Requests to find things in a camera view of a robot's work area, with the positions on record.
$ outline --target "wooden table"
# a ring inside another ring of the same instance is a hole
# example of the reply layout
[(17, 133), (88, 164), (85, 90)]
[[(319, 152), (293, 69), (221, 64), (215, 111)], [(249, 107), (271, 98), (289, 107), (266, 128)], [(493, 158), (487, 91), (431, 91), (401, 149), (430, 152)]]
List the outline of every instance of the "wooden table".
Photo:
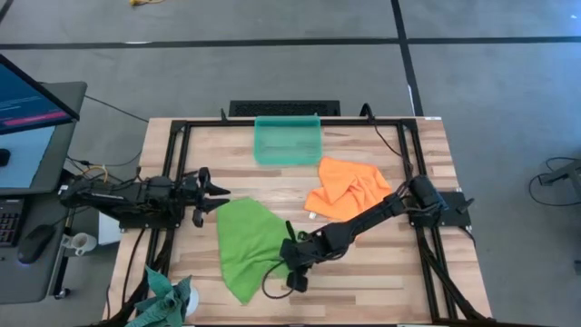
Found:
[[(162, 173), (171, 121), (170, 118), (150, 121), (140, 161), (142, 177)], [(442, 191), (457, 189), (458, 180), (442, 121), (418, 118), (418, 127), (432, 183)], [(395, 127), (381, 126), (379, 130), (395, 149), (399, 149)], [(179, 137), (172, 176), (176, 171)], [(252, 154), (253, 138), (252, 127), (193, 128), (185, 171), (208, 166), (213, 183), (231, 190), (232, 199), (250, 196), (282, 219), (290, 220), (296, 229), (310, 231), (326, 223), (321, 216), (310, 220), (309, 213), (302, 209), (307, 193), (320, 187), (317, 167), (258, 166)], [(407, 140), (412, 163), (415, 163), (410, 135)], [(324, 155), (375, 164), (392, 187), (404, 181), (402, 160), (385, 146), (373, 127), (323, 127), (322, 141)], [(189, 210), (182, 227), (176, 231), (170, 268), (173, 282), (192, 275), (192, 286), (200, 293), (200, 306), (187, 323), (430, 322), (416, 235), (405, 215), (389, 219), (362, 234), (341, 260), (315, 265), (306, 293), (295, 292), (275, 301), (258, 290), (246, 306), (234, 298), (222, 281), (215, 213), (205, 217), (201, 229), (193, 226), (191, 217)], [(440, 231), (450, 277), (474, 307), (489, 316), (472, 241), (458, 228), (441, 228)], [(130, 231), (121, 240), (109, 291), (113, 313), (120, 308), (123, 279), (137, 234), (138, 231)], [(163, 238), (161, 235), (158, 250)], [(142, 278), (148, 240), (149, 231), (146, 231), (133, 261), (127, 297)], [(435, 275), (434, 280), (440, 315), (445, 317), (443, 293)], [(273, 293), (283, 293), (283, 285), (283, 280), (267, 281), (267, 288)]]

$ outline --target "transparent green bin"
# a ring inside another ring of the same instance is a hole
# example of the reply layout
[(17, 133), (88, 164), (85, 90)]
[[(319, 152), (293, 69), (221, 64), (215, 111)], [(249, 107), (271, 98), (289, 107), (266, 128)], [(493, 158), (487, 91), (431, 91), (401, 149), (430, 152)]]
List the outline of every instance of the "transparent green bin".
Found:
[(317, 164), (321, 148), (316, 115), (258, 116), (254, 121), (254, 158), (259, 164)]

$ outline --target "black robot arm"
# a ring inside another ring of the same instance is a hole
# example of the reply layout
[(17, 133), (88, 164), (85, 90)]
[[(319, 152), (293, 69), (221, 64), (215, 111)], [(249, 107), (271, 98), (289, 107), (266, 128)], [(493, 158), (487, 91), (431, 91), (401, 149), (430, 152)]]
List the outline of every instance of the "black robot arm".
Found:
[(193, 223), (202, 227), (202, 213), (208, 213), (229, 201), (205, 196), (230, 193), (212, 184), (206, 167), (187, 173), (178, 183), (163, 176), (136, 179), (112, 184), (77, 177), (62, 187), (60, 200), (69, 208), (91, 206), (118, 220), (122, 229), (177, 228), (182, 223), (186, 206), (195, 207)]
[(357, 235), (388, 218), (410, 211), (436, 213), (446, 209), (448, 206), (428, 177), (420, 175), (349, 221), (329, 223), (311, 233), (299, 233), (299, 240), (294, 237), (295, 232), (287, 222), (290, 239), (282, 242), (280, 253), (291, 270), (287, 286), (305, 292), (308, 286), (305, 274), (314, 263), (338, 260), (347, 252)]

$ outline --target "orange cloth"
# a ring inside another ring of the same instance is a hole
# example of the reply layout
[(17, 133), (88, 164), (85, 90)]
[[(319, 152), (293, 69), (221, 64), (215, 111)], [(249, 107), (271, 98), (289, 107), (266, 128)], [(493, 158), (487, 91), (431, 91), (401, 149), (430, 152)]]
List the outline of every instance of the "orange cloth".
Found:
[(331, 220), (348, 221), (391, 193), (378, 167), (323, 157), (319, 164), (323, 187), (310, 191), (305, 210)]

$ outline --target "monitor stand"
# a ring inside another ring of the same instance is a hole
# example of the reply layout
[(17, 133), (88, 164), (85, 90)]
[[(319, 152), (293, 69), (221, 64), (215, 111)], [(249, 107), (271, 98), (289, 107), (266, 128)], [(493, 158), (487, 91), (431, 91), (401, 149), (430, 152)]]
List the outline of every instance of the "monitor stand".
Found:
[(6, 167), (9, 160), (10, 160), (10, 151), (6, 149), (0, 149), (0, 167)]

